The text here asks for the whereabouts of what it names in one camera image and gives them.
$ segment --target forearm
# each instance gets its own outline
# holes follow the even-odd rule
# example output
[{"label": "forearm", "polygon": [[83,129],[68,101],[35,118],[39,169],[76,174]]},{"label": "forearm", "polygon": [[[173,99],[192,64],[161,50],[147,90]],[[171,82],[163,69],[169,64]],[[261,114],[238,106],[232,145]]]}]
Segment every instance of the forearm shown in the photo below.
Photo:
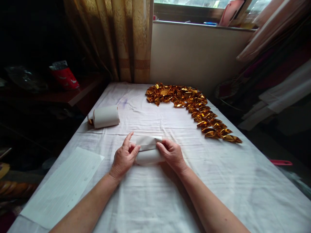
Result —
[{"label": "forearm", "polygon": [[92,232],[118,185],[119,181],[107,173],[51,232]]},{"label": "forearm", "polygon": [[187,167],[178,173],[204,229],[209,232],[249,232],[239,219]]}]

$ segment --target window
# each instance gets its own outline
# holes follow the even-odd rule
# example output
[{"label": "window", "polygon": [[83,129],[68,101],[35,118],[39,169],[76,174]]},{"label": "window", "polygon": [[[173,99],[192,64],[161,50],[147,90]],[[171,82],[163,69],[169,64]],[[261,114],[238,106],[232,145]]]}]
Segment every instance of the window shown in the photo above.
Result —
[{"label": "window", "polygon": [[[154,0],[154,15],[162,21],[203,24],[219,23],[230,0]],[[237,27],[246,17],[257,16],[271,0],[245,0],[234,17]]]},{"label": "window", "polygon": [[155,0],[155,3],[225,9],[229,0]]}]

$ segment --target hand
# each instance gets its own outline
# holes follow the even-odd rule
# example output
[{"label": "hand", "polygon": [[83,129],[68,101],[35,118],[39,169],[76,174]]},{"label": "hand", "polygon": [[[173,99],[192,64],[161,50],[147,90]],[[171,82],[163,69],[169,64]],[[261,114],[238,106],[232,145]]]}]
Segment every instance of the hand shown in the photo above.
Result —
[{"label": "hand", "polygon": [[140,146],[130,143],[134,132],[126,136],[123,145],[116,151],[109,174],[117,181],[121,181],[126,172],[132,167]]},{"label": "hand", "polygon": [[163,139],[162,143],[157,142],[156,146],[164,156],[166,162],[177,173],[183,173],[187,169],[186,162],[182,156],[180,145],[171,140]]}]

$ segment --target white tablecloth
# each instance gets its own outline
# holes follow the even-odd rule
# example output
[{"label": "white tablecloth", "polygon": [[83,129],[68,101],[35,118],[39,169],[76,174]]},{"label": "white tablecloth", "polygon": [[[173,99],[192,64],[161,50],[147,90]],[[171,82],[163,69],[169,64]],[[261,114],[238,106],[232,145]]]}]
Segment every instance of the white tablecloth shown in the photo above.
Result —
[{"label": "white tablecloth", "polygon": [[[310,232],[311,202],[211,103],[243,144],[205,138],[184,108],[146,100],[148,84],[111,83],[93,109],[118,104],[120,124],[92,129],[85,119],[39,188],[76,147],[105,156],[87,194],[109,171],[126,135],[164,136],[180,144],[185,160],[251,232]],[[168,166],[133,166],[104,209],[94,232],[199,232],[198,216]],[[9,232],[48,232],[18,216]]]}]

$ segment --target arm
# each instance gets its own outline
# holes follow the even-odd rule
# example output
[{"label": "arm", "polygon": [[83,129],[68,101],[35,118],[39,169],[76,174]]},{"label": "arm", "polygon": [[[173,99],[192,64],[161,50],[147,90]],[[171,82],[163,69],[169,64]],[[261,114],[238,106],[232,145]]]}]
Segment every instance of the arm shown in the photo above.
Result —
[{"label": "arm", "polygon": [[130,144],[131,132],[116,151],[114,161],[107,173],[94,188],[50,231],[92,232],[110,196],[126,172],[132,167],[140,146]]},{"label": "arm", "polygon": [[206,231],[249,232],[186,165],[178,144],[163,139],[162,143],[157,143],[157,147],[184,184]]}]

